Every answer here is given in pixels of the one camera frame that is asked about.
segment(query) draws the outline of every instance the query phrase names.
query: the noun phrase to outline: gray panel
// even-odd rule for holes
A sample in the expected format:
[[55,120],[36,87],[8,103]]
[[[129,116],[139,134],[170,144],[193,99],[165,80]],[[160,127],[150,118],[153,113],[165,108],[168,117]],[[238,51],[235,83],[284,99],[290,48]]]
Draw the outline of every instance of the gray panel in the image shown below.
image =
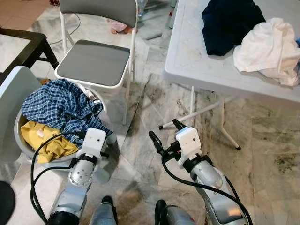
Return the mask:
[[60,11],[103,16],[135,27],[135,0],[60,0]]
[[121,80],[130,49],[79,40],[60,63],[61,77],[114,86]]
[[20,156],[14,125],[24,99],[41,86],[27,67],[15,67],[0,86],[0,161],[14,162]]

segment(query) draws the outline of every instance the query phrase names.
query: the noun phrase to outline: gray chair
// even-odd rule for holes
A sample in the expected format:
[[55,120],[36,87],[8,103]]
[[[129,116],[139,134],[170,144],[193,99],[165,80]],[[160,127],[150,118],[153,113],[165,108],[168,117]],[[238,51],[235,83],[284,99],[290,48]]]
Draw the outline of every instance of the gray chair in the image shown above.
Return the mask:
[[[60,19],[65,57],[55,69],[58,78],[65,78],[98,91],[115,95],[127,79],[123,124],[126,124],[130,76],[135,79],[133,62],[137,24],[136,0],[60,0]],[[75,44],[65,29],[65,13],[98,15],[133,27],[130,49],[98,42],[79,40]],[[73,45],[67,52],[66,37]]]

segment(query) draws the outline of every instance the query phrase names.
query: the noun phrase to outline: white cloth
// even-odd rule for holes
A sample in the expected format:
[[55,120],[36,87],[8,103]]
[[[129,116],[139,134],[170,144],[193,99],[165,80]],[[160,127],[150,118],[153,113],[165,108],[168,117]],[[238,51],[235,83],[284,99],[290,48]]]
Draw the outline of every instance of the white cloth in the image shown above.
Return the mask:
[[257,24],[233,52],[234,65],[239,71],[259,71],[288,86],[299,84],[295,69],[299,60],[294,29],[281,18]]

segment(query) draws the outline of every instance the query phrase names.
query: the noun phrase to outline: marble floor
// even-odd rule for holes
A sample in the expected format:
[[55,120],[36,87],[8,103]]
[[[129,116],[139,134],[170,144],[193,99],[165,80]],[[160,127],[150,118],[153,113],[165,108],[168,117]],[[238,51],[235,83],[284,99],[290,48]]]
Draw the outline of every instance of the marble floor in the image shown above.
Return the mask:
[[[94,209],[105,195],[111,195],[118,212],[118,224],[154,224],[157,200],[184,208],[199,225],[205,222],[205,207],[193,187],[174,181],[163,170],[148,132],[153,130],[163,145],[174,141],[174,128],[158,126],[189,113],[190,88],[168,83],[162,74],[171,30],[166,28],[170,8],[165,2],[150,8],[139,22],[136,44],[136,83],[130,90],[130,110],[126,126],[120,124],[120,105],[110,101],[109,115],[117,133],[119,146],[107,151],[113,156],[106,168],[111,178],[106,184],[94,182],[89,191],[80,224],[89,224]],[[81,26],[72,34],[89,40],[101,38],[105,43],[126,46],[129,35],[112,35],[105,19],[79,15]],[[74,15],[67,18],[67,28],[78,25]],[[58,8],[48,8],[30,30],[47,35],[49,42],[60,39]],[[161,37],[151,39],[156,34]],[[61,43],[51,45],[59,60]],[[54,78],[53,69],[45,62],[31,69],[37,77]],[[218,101],[215,93],[197,90],[195,109]],[[219,130],[219,109],[213,109],[185,122],[197,128],[202,153],[231,180],[255,225],[300,224],[300,111],[262,105],[238,98],[225,105],[225,128],[242,147],[235,150]],[[183,179],[189,175],[167,163],[169,169]],[[29,165],[23,163],[12,181],[17,207],[8,224],[42,224],[29,202]],[[66,183],[65,175],[48,172],[37,184],[38,197],[45,213],[49,213],[55,196]]]

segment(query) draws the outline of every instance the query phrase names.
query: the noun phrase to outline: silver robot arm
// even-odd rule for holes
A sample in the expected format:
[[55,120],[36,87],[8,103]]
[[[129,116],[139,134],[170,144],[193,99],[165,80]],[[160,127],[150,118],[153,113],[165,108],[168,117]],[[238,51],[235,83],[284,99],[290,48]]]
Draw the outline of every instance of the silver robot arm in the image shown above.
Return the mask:
[[[157,152],[165,156],[165,162],[175,158],[180,168],[186,169],[195,183],[210,186],[227,194],[232,194],[227,188],[227,181],[221,171],[212,166],[208,156],[201,157],[201,142],[198,132],[193,127],[186,127],[178,120],[173,120],[178,132],[176,142],[164,151],[161,141],[149,132]],[[213,225],[248,225],[246,216],[237,203],[224,195],[204,188],[196,188],[205,202],[205,208]]]
[[79,224],[94,177],[100,183],[109,180],[109,173],[99,167],[100,152],[106,146],[105,137],[106,133],[102,130],[88,129],[82,148],[76,155],[78,161],[69,172],[68,184],[54,204],[48,225]]

